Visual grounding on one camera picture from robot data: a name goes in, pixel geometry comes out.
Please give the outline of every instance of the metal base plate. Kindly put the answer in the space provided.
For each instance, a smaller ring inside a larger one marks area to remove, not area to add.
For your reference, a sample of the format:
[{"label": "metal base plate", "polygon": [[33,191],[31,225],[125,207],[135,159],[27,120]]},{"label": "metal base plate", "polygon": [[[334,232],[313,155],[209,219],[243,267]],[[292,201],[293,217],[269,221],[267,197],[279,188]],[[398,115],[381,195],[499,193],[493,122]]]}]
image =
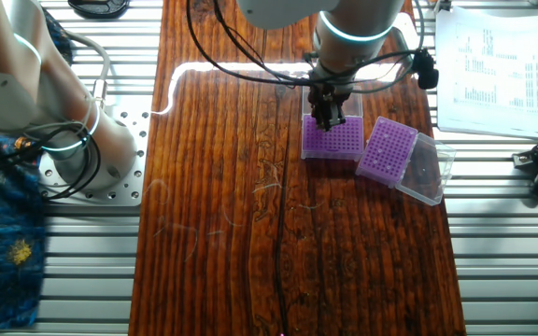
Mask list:
[{"label": "metal base plate", "polygon": [[[140,205],[145,178],[147,146],[149,143],[150,113],[136,112],[134,110],[126,111],[121,106],[107,106],[106,112],[111,118],[126,125],[136,142],[137,155],[130,173],[110,188],[89,190],[87,187],[69,198],[55,200],[52,201],[53,203],[87,206]],[[66,185],[68,182],[62,180],[49,154],[43,155],[39,170],[41,173],[41,186],[39,189],[42,194],[51,196],[66,188],[60,187]]]}]

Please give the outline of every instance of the purple rack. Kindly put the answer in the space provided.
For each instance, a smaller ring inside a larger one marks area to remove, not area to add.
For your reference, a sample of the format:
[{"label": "purple rack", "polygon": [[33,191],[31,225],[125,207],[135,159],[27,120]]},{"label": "purple rack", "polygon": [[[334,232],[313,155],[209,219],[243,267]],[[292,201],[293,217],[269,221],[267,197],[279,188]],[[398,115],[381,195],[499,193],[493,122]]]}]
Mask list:
[{"label": "purple rack", "polygon": [[317,129],[310,115],[303,115],[303,159],[338,159],[358,161],[364,150],[362,117],[346,117],[346,123],[329,132]]},{"label": "purple rack", "polygon": [[356,175],[372,178],[393,188],[404,175],[417,134],[417,130],[411,127],[379,117]]}]

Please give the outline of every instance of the blue fabric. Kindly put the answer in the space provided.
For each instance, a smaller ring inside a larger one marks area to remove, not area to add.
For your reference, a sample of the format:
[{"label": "blue fabric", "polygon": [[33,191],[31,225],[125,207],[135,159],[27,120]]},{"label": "blue fabric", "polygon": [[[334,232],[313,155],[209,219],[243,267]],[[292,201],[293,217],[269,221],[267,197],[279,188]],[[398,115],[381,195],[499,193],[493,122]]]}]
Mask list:
[{"label": "blue fabric", "polygon": [[[1,153],[22,146],[22,140],[0,137]],[[29,164],[0,172],[0,329],[31,325],[36,318],[45,248],[37,181]]]}]

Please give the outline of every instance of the wooden surface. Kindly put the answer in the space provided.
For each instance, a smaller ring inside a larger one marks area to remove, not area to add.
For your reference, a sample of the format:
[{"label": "wooden surface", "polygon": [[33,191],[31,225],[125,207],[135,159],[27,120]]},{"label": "wooden surface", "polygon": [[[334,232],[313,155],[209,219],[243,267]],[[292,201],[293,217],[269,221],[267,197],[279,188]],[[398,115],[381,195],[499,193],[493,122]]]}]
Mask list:
[{"label": "wooden surface", "polygon": [[[262,31],[222,3],[261,50]],[[203,60],[185,13],[165,0],[155,110],[175,70]],[[215,59],[246,61],[212,2],[193,1],[193,18]],[[313,27],[269,32],[265,60],[302,60]],[[354,162],[302,161],[301,91],[179,77],[173,108],[151,123],[131,336],[465,335],[445,207],[356,177]],[[363,103],[365,139],[378,116],[431,133],[414,80]]]}]

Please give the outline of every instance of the clear plastic box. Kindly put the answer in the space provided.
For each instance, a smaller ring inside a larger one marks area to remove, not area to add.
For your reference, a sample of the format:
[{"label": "clear plastic box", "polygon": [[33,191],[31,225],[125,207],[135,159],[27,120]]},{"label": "clear plastic box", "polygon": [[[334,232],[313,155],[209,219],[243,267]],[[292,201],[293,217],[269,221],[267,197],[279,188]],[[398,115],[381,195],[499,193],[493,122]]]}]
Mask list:
[{"label": "clear plastic box", "polygon": [[333,127],[329,132],[317,129],[308,103],[309,89],[303,88],[303,145],[301,158],[354,160],[361,159],[364,150],[364,126],[362,122],[362,97],[350,94],[343,106],[346,123]]},{"label": "clear plastic box", "polygon": [[395,187],[428,205],[437,205],[451,178],[455,158],[456,149],[379,117],[356,174]]}]

